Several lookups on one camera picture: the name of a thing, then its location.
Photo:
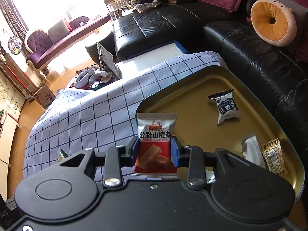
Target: red snack packet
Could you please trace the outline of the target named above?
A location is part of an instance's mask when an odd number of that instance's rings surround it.
[[[138,113],[139,154],[133,175],[150,178],[177,177],[171,161],[170,138],[177,114]]]

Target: blue checkered cloth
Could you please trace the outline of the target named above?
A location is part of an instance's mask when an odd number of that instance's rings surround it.
[[[72,155],[88,147],[104,152],[127,145],[138,134],[135,113],[142,100],[210,65],[227,68],[219,54],[206,51],[173,58],[97,91],[64,89],[30,132],[23,177],[56,163],[61,149]],[[102,181],[103,169],[97,169],[95,182]],[[125,180],[132,171],[122,168]]]

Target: hawthorn snack packet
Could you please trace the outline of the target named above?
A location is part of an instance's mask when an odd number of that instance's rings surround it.
[[[278,138],[263,144],[260,146],[260,150],[270,172],[280,176],[288,173]]]
[[[138,113],[139,154],[133,175],[150,178],[177,176],[171,161],[170,138],[177,114]]]

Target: gold tray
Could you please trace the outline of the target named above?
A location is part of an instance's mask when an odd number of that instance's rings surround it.
[[[208,96],[230,89],[243,114],[217,126],[218,110]],[[201,69],[144,99],[136,116],[145,112],[177,113],[174,135],[182,145],[199,146],[206,152],[221,147],[243,157],[241,139],[246,134],[254,132],[260,145],[278,137],[288,170],[283,177],[300,197],[305,172],[293,145],[269,111],[229,70],[220,66]],[[178,177],[185,180],[187,168],[179,168]]]

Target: black ottoman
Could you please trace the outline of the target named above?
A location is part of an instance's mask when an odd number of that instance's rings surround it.
[[[96,41],[95,42],[88,42],[86,43],[85,47],[91,56],[92,60],[96,63],[100,63],[100,59],[98,56],[98,51],[97,51],[97,46],[96,43],[97,41],[113,56],[116,56],[116,50],[115,50],[115,41],[114,41],[114,35],[113,31],[110,32],[102,32],[97,35]]]

